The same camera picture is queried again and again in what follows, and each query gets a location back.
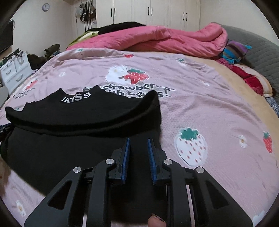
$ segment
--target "pink blanket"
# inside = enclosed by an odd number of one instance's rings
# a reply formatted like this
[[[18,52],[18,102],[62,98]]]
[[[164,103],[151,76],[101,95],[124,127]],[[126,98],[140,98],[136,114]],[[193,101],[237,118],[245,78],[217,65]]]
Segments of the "pink blanket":
[[[130,51],[161,51],[211,58],[226,46],[228,35],[219,24],[210,23],[197,32],[144,26],[99,35],[77,43],[75,48],[110,48]]]

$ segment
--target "fingernail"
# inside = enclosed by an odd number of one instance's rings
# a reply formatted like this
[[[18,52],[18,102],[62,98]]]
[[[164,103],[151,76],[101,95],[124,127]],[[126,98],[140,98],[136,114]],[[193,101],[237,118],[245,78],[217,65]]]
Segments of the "fingernail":
[[[155,217],[156,219],[162,221],[162,222],[165,222],[163,219],[161,219],[159,216],[155,215],[155,214],[151,214],[153,217]]]

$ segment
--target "drawer handle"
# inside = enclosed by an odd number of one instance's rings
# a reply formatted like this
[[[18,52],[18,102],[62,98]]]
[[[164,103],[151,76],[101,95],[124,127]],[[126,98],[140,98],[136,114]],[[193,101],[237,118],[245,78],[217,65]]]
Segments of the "drawer handle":
[[[11,71],[12,71],[12,69],[10,69],[10,71],[9,71],[9,72],[6,72],[6,75],[10,74],[10,73],[11,73]]]
[[[19,64],[21,64],[21,65],[22,65],[22,64],[24,63],[24,59],[23,59],[23,61],[22,61],[22,62],[20,62],[20,61],[18,61],[18,62],[19,62]]]
[[[23,74],[21,74],[21,77],[17,78],[16,81],[20,82],[22,80],[22,78],[23,78]]]

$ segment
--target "hanging bag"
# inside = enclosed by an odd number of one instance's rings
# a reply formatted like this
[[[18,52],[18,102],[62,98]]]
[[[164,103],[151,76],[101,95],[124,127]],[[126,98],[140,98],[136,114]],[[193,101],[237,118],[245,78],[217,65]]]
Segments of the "hanging bag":
[[[96,18],[96,8],[93,6],[93,2],[89,2],[89,12],[90,12],[90,20]]]
[[[88,11],[88,3],[87,2],[85,3],[85,7],[83,9],[83,13],[82,13],[82,16],[80,17],[80,20],[82,22],[86,22],[86,21],[90,20],[90,18],[89,18],[89,11]]]

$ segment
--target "cabinet door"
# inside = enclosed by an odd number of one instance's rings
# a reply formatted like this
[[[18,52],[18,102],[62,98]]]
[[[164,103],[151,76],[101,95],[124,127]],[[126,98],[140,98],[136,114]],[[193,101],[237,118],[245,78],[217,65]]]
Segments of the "cabinet door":
[[[184,30],[186,21],[186,0],[172,0],[169,6],[169,24],[172,29]]]
[[[199,30],[199,18],[201,13],[200,0],[187,0],[186,3],[187,23],[185,31],[195,32]]]
[[[113,24],[113,0],[96,0],[97,27]]]
[[[132,20],[132,0],[113,0],[114,24]]]
[[[150,25],[168,26],[168,0],[151,0]]]
[[[150,25],[150,0],[132,0],[132,21]]]

